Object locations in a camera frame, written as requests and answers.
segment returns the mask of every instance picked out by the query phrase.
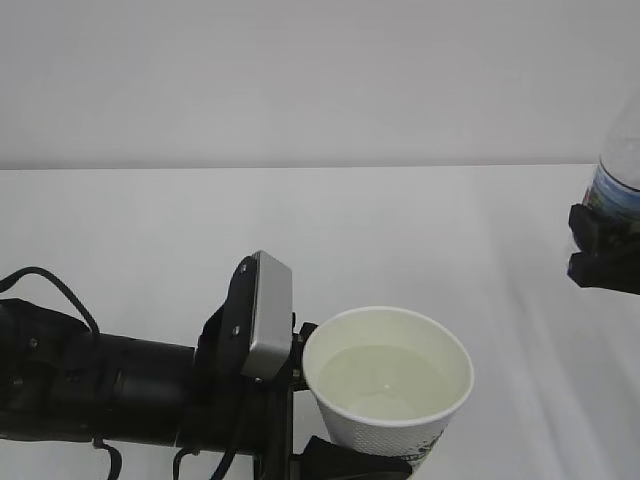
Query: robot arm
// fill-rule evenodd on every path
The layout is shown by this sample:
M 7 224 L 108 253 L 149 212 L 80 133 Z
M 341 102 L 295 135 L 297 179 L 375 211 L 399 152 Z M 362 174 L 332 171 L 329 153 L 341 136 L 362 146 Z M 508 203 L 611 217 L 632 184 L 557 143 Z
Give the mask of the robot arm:
M 293 333 L 291 271 L 264 252 L 236 268 L 224 304 L 196 348 L 108 335 L 57 277 L 31 267 L 0 280 L 4 292 L 26 274 L 54 283 L 86 325 L 20 299 L 0 300 L 0 439 L 106 440 L 224 451 L 213 480 L 236 453 L 254 457 L 260 480 L 404 480 L 406 462 L 365 455 L 313 437 L 294 455 L 294 393 L 305 390 L 301 360 L 315 325 Z

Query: water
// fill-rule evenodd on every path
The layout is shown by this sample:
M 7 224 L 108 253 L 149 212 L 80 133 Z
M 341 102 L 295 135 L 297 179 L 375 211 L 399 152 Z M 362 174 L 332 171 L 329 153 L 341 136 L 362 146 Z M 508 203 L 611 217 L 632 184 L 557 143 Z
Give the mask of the water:
M 446 378 L 423 357 L 399 347 L 345 350 L 322 369 L 318 387 L 345 410 L 380 420 L 424 417 L 455 402 Z

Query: black cable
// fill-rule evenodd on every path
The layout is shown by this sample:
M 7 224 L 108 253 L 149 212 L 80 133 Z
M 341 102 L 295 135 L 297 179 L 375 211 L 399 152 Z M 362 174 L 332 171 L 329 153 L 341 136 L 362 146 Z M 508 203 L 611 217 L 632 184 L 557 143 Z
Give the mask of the black cable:
M 80 312 L 80 315 L 82 315 L 84 321 L 87 322 L 87 325 L 89 325 L 89 328 L 91 329 L 93 343 L 94 345 L 97 345 L 100 339 L 100 328 L 98 328 L 98 324 L 94 320 L 93 316 L 89 313 L 89 310 L 85 308 L 78 297 L 76 297 L 76 295 L 71 291 L 71 289 L 50 271 L 40 267 L 22 268 L 17 272 L 12 273 L 8 277 L 0 280 L 0 293 L 6 292 L 11 287 L 13 287 L 18 282 L 18 280 L 29 274 L 40 275 L 41 277 L 46 278 L 53 285 L 55 285 L 58 290 L 60 290 L 60 292 L 67 298 L 67 300 L 69 300 L 69 302 L 71 302 L 71 304 L 76 307 L 76 310 Z
M 176 453 L 176 456 L 173 457 L 173 480 L 180 479 L 180 466 L 182 464 L 182 459 L 187 455 L 199 455 L 200 450 L 192 447 L 184 447 Z
M 244 392 L 242 394 L 242 401 L 240 405 L 240 409 L 238 410 L 238 417 L 236 420 L 236 426 L 233 430 L 233 435 L 231 437 L 231 442 L 227 445 L 227 449 L 224 451 L 224 455 L 222 456 L 222 460 L 218 464 L 218 468 L 213 472 L 211 478 L 209 480 L 222 480 L 224 476 L 229 471 L 229 467 L 231 467 L 231 463 L 233 462 L 233 458 L 236 456 L 238 452 L 238 448 L 240 448 L 240 442 L 242 441 L 242 436 L 244 435 L 244 429 L 247 424 L 247 417 L 249 416 L 249 403 L 252 397 L 253 391 L 253 379 L 246 379 Z
M 109 452 L 111 466 L 109 467 L 107 480 L 118 480 L 118 478 L 120 478 L 120 472 L 122 472 L 122 455 L 120 452 L 115 447 L 105 444 L 100 437 L 93 439 L 93 448 Z

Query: white backdrop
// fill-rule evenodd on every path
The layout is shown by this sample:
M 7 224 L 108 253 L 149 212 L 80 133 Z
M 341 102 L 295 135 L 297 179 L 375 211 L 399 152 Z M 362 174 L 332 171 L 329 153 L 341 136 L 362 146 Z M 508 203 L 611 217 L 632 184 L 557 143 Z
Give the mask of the white backdrop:
M 592 174 L 0 172 L 0 276 L 48 267 L 105 333 L 194 345 L 237 262 L 264 248 L 293 269 L 299 322 L 396 305 L 442 322 L 469 350 L 475 389 L 415 480 L 637 480 L 640 301 L 581 290 L 565 274 L 569 206 Z M 41 279 L 10 295 L 76 315 Z M 308 392 L 297 395 L 300 451 L 326 431 Z M 117 445 L 121 480 L 169 478 L 176 449 Z M 181 478 L 209 478 L 219 458 L 188 458 Z M 105 477 L 106 456 L 89 445 L 0 441 L 2 480 Z M 248 478 L 240 457 L 228 480 Z
M 5 0 L 0 167 L 593 160 L 637 0 Z

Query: white wall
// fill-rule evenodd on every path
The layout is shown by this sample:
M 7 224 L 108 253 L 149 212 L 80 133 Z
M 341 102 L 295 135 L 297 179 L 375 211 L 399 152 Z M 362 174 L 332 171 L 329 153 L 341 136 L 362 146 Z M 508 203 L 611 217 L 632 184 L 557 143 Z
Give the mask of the white wall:
M 5 0 L 0 166 L 592 160 L 637 0 Z

